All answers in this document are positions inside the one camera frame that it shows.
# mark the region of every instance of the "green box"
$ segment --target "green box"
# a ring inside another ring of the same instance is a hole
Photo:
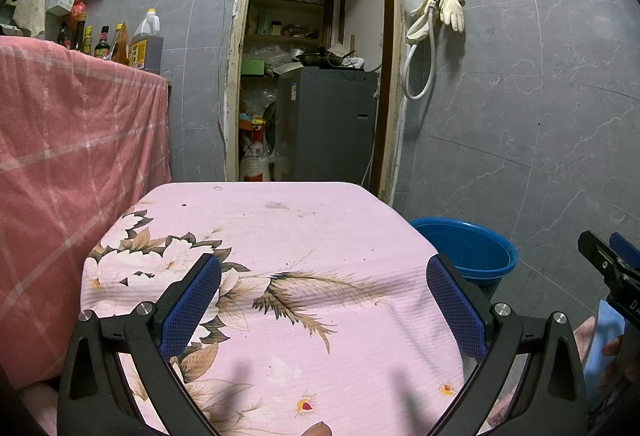
[[[241,75],[263,75],[264,61],[244,60],[240,66]]]

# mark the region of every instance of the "white hose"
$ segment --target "white hose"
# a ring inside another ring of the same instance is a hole
[[[406,96],[409,100],[420,100],[424,95],[426,95],[433,86],[433,74],[436,71],[436,41],[434,38],[434,30],[433,30],[433,12],[429,12],[427,16],[427,21],[429,23],[429,42],[431,45],[431,69],[429,70],[429,78],[427,79],[427,83],[425,87],[422,89],[420,93],[417,95],[409,94],[409,64],[411,63],[411,59],[414,56],[415,49],[418,47],[417,44],[413,44],[411,49],[409,50],[409,54],[404,61],[404,67],[402,68],[402,92],[404,96]]]

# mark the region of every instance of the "shower hose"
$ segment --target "shower hose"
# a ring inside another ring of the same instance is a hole
[[[429,91],[431,91],[431,87],[433,86],[433,74],[436,71],[436,41],[435,41],[435,33],[433,30],[433,13],[437,8],[437,2],[435,4],[430,4],[427,9],[427,22],[429,23],[429,44],[431,45],[431,69],[429,70],[429,78],[427,79],[427,83],[423,87],[422,91],[417,95],[412,95],[409,93],[409,64],[411,63],[411,59],[414,56],[415,49],[418,47],[417,44],[412,44],[411,49],[409,50],[409,54],[404,61],[404,66],[402,67],[402,92],[404,96],[406,96],[409,100],[420,100],[424,95],[426,95]]]

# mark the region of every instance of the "gray washing machine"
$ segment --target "gray washing machine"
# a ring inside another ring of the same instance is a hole
[[[360,184],[376,127],[378,74],[299,68],[280,76],[276,181]]]

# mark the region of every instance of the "plastic jug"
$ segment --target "plastic jug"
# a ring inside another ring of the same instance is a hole
[[[129,65],[135,69],[160,74],[162,61],[162,44],[160,35],[160,18],[156,9],[146,11],[144,20],[136,29],[129,49]]]

